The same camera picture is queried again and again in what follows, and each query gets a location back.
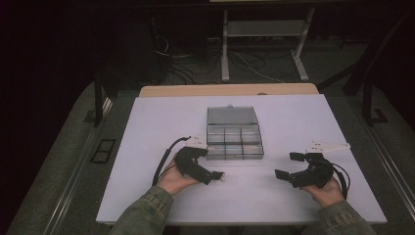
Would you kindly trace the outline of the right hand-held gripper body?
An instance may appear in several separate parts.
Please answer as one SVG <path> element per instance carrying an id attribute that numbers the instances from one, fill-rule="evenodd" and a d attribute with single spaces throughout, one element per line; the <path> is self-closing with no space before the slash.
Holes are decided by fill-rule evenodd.
<path id="1" fill-rule="evenodd" d="M 349 149 L 348 143 L 332 143 L 312 141 L 305 150 L 305 160 L 308 167 L 304 171 L 299 171 L 291 177 L 291 183 L 294 187 L 304 187 L 315 185 L 322 188 L 331 179 L 335 173 L 340 179 L 343 189 L 350 186 L 350 178 L 345 169 L 341 166 L 328 161 L 323 154 L 333 151 Z"/>

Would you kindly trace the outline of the black metal stand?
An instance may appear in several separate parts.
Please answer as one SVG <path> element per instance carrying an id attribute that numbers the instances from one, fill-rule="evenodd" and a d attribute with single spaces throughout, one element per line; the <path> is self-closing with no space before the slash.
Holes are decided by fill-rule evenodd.
<path id="1" fill-rule="evenodd" d="M 353 65 L 343 91 L 347 96 L 354 96 L 360 88 L 363 89 L 361 114 L 366 123 L 373 126 L 375 123 L 388 121 L 381 110 L 372 107 L 373 78 L 369 73 L 388 42 L 389 25 L 382 18 L 377 18 L 369 21 L 367 29 L 371 32 L 369 45 Z"/>

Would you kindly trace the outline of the clear plastic compartment box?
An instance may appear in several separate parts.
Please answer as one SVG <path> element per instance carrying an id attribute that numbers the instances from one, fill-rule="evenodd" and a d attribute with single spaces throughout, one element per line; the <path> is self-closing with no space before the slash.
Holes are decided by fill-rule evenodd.
<path id="1" fill-rule="evenodd" d="M 209 161 L 261 160 L 264 156 L 253 107 L 207 108 Z"/>

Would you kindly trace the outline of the person's left hand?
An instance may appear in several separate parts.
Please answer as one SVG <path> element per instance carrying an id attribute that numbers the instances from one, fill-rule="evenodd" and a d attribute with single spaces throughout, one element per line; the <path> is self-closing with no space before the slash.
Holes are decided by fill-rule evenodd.
<path id="1" fill-rule="evenodd" d="M 183 176 L 174 161 L 171 161 L 165 168 L 165 173 L 161 176 L 157 186 L 162 188 L 170 196 L 175 196 L 185 188 L 198 184 L 194 178 Z"/>

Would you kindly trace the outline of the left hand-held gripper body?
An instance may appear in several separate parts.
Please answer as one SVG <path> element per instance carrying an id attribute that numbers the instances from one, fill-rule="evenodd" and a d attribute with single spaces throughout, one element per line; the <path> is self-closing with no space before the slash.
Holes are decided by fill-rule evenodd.
<path id="1" fill-rule="evenodd" d="M 192 136 L 185 141 L 174 157 L 174 162 L 181 174 L 186 174 L 195 180 L 209 185 L 212 181 L 212 173 L 198 164 L 198 158 L 205 157 L 208 153 L 205 139 L 200 136 Z"/>

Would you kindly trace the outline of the white metal stand frame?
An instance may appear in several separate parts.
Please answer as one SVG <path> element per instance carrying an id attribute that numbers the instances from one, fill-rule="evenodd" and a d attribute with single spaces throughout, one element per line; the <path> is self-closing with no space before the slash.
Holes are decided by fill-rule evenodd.
<path id="1" fill-rule="evenodd" d="M 309 81 L 304 65 L 301 61 L 301 52 L 304 46 L 315 9 L 310 8 L 303 20 L 278 21 L 229 21 L 228 11 L 223 12 L 221 79 L 230 81 L 228 60 L 229 37 L 287 37 L 295 36 L 298 39 L 297 47 L 291 51 L 297 73 L 301 81 Z"/>

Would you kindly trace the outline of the person's right hand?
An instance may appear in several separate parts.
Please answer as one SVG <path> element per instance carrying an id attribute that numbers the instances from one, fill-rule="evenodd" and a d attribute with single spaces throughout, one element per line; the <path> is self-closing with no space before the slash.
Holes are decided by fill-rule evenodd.
<path id="1" fill-rule="evenodd" d="M 340 184 L 334 177 L 332 177 L 322 188 L 318 188 L 315 185 L 310 185 L 301 187 L 301 190 L 309 193 L 312 199 L 321 208 L 327 208 L 336 203 L 342 202 L 345 199 Z"/>

